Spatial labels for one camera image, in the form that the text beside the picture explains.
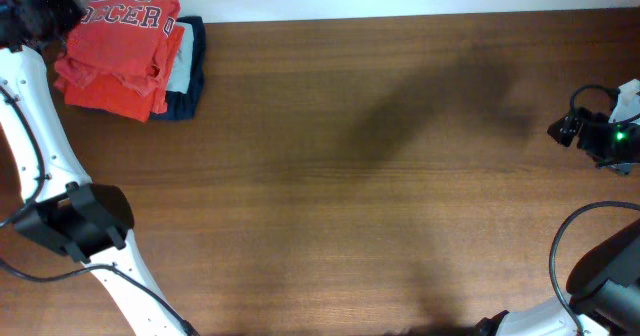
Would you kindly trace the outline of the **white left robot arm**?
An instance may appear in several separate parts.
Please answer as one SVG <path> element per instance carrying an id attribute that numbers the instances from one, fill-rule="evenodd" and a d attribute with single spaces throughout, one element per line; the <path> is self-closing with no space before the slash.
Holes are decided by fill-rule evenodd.
<path id="1" fill-rule="evenodd" d="M 93 275 L 137 335 L 193 335 L 170 306 L 137 247 L 134 217 L 116 186 L 96 184 L 74 154 L 55 110 L 39 49 L 78 25 L 80 0 L 1 0 L 1 128 L 21 187 L 22 206 L 2 220 L 26 239 L 79 263 L 34 283 Z"/>

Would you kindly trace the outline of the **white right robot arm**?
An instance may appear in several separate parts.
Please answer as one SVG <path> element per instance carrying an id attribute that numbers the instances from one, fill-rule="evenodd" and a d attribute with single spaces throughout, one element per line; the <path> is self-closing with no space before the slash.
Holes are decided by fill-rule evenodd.
<path id="1" fill-rule="evenodd" d="M 551 124 L 548 134 L 578 147 L 594 160 L 617 164 L 617 156 L 639 141 L 637 117 L 610 119 L 585 108 Z M 565 288 L 559 287 L 556 259 L 569 226 L 589 211 L 616 208 L 637 211 L 625 201 L 598 201 L 573 211 L 556 231 L 548 254 L 554 296 L 525 311 L 504 310 L 480 320 L 472 335 L 637 335 L 639 333 L 639 222 L 634 221 L 587 252 L 574 266 Z"/>

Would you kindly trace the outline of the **orange t-shirt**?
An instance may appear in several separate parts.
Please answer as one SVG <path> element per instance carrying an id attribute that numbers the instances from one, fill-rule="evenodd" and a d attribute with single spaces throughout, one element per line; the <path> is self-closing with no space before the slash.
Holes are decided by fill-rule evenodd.
<path id="1" fill-rule="evenodd" d="M 166 74 L 168 37 L 180 10 L 179 0 L 89 0 L 55 70 L 81 89 L 110 75 L 145 97 Z"/>

